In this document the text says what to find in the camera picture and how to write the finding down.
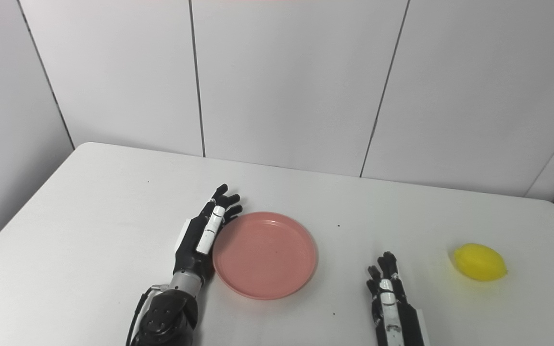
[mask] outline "yellow lemon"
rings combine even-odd
[[[453,256],[461,273],[474,280],[497,280],[508,273],[502,256],[488,246],[465,244]]]

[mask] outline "robot finger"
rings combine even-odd
[[[372,265],[371,267],[367,268],[367,271],[369,272],[369,274],[371,275],[371,278],[374,281],[376,281],[377,283],[382,281],[382,274],[380,273],[380,271],[375,265]]]

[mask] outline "white table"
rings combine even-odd
[[[224,182],[246,212],[301,222],[319,262],[279,300],[216,277],[196,346],[375,346],[365,268],[385,250],[433,346],[554,345],[549,202],[103,144],[81,145],[0,233],[0,345],[122,345],[140,294],[171,278],[183,221]],[[459,274],[449,252],[467,242],[498,250],[508,275]]]

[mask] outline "robotic arm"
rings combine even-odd
[[[175,255],[172,280],[168,285],[153,285],[138,302],[127,335],[126,346],[190,346],[198,324],[196,296],[215,273],[213,241],[224,225],[242,211],[239,195],[224,196],[228,186],[218,187],[200,214],[189,222]],[[160,291],[138,325],[137,317],[152,291]]]
[[[371,280],[367,287],[372,294],[371,316],[376,324],[378,346],[425,346],[418,313],[407,302],[403,283],[390,252],[378,258],[380,270],[372,265],[367,270]]]

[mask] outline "black cable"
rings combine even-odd
[[[145,306],[145,302],[147,302],[147,298],[149,298],[149,294],[151,294],[151,291],[153,291],[153,287],[149,287],[147,291],[140,296],[140,300],[138,301],[138,305],[136,306],[136,311],[134,312],[134,317],[132,318],[132,324],[129,326],[129,332],[127,333],[127,340],[125,345],[129,346],[132,342],[132,333],[134,332],[134,327],[136,327],[136,320],[138,320],[138,315],[140,315],[140,311],[142,310],[142,307]]]

